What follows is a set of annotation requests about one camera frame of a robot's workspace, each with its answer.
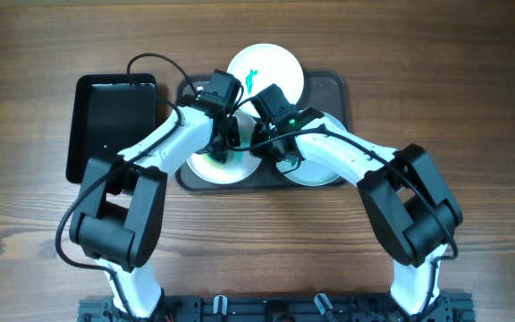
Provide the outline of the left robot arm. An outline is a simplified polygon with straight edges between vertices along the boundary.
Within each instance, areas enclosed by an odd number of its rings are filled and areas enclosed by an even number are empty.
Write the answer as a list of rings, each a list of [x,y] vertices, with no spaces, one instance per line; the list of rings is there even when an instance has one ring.
[[[182,97],[160,126],[131,114],[94,123],[85,135],[97,141],[80,175],[78,198],[57,228],[94,259],[113,291],[102,318],[166,321],[165,293],[149,258],[161,233],[167,179],[191,155],[225,144],[227,117],[241,104],[215,91]]]

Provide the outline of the white plate top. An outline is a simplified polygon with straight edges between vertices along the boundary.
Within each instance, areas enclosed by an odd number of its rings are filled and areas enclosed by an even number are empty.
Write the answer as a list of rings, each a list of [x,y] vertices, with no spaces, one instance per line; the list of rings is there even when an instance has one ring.
[[[242,49],[226,70],[241,82],[241,100],[275,84],[285,98],[296,105],[304,89],[304,72],[299,60],[287,49],[275,44],[255,44]]]

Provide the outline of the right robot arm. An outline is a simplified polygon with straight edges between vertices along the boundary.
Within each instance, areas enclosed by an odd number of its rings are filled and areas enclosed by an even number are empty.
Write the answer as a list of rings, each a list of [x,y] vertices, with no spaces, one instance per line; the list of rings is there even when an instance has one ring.
[[[373,232],[394,261],[393,299],[414,319],[425,319],[440,293],[441,262],[458,256],[454,232],[463,220],[430,155],[415,144],[398,150],[363,140],[314,108],[257,112],[267,136],[252,151],[313,161],[358,189]]]

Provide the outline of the white plate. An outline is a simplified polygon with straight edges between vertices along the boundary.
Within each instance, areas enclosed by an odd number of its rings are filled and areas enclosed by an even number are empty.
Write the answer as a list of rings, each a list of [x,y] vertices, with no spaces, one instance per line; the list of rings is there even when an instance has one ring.
[[[285,98],[296,105],[304,89],[304,72],[299,60],[287,49],[275,44],[255,44],[242,49],[226,70],[241,82],[241,100],[275,84]]]
[[[250,115],[241,111],[234,113],[233,120],[239,127],[241,148],[250,146],[252,132],[257,124]],[[261,159],[253,157],[248,151],[225,150],[218,154],[220,162],[210,154],[194,154],[188,160],[190,169],[201,179],[215,184],[232,184],[248,178],[259,167]]]
[[[276,164],[276,169],[290,181],[303,186],[317,187],[337,181],[340,176],[324,165],[314,161],[282,160]]]

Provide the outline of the green yellow sponge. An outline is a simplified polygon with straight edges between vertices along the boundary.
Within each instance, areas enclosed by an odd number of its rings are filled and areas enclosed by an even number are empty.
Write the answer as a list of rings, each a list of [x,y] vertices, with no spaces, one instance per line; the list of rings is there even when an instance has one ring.
[[[226,164],[230,158],[229,151],[218,151],[215,153],[211,153],[209,157],[216,162],[217,164]]]

